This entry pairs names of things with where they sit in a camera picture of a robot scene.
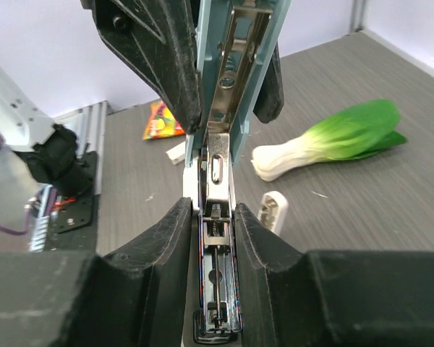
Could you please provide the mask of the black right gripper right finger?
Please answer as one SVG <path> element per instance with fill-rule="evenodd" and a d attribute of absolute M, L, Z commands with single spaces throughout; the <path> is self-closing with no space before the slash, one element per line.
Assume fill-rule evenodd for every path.
<path fill-rule="evenodd" d="M 243 346 L 434 346 L 434 252 L 297 251 L 234 214 Z"/>

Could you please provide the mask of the green bok choy toy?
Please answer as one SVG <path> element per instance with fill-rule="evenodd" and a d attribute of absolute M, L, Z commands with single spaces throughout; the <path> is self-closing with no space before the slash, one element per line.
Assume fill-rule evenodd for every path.
<path fill-rule="evenodd" d="M 359 160 L 407 143 L 396 131 L 400 114 L 388 99 L 375 99 L 331 115 L 279 145 L 257 146 L 251 164 L 263 181 L 316 163 Z"/>

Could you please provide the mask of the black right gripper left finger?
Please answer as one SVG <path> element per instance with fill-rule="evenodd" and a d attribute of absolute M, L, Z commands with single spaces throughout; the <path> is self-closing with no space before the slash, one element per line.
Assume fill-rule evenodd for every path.
<path fill-rule="evenodd" d="M 179 346 L 192 203 L 105 256 L 0 253 L 0 346 Z"/>

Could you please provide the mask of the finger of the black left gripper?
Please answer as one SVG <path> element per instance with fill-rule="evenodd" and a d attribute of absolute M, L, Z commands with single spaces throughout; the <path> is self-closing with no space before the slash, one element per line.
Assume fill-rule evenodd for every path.
<path fill-rule="evenodd" d="M 179 122 L 194 134 L 203 125 L 197 70 L 199 1 L 82 1 L 104 44 L 151 87 Z"/>
<path fill-rule="evenodd" d="M 281 75 L 281 60 L 278 45 L 276 45 L 253 113 L 261 123 L 268 124 L 278 118 L 283 106 L 284 90 Z"/>

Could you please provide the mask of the colourful snack packet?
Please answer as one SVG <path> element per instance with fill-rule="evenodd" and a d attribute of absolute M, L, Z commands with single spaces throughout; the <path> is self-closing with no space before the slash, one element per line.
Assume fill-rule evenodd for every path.
<path fill-rule="evenodd" d="M 151 115 L 142 136 L 144 140 L 169 138 L 185 134 L 162 100 L 152 102 L 150 109 Z"/>

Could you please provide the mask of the white stapler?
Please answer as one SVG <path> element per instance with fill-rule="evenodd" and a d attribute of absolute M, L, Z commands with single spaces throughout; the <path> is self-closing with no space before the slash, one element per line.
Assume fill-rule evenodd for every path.
<path fill-rule="evenodd" d="M 265 228 L 280 236 L 288 209 L 289 203 L 282 193 L 266 192 L 260 202 L 258 220 Z"/>

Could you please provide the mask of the staples box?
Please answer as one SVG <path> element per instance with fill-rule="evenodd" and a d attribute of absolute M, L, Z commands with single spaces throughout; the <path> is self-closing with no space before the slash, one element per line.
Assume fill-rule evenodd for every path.
<path fill-rule="evenodd" d="M 166 155 L 173 165 L 178 165 L 184 161 L 186 152 L 186 142 L 180 142 L 171 149 L 166 151 Z"/>

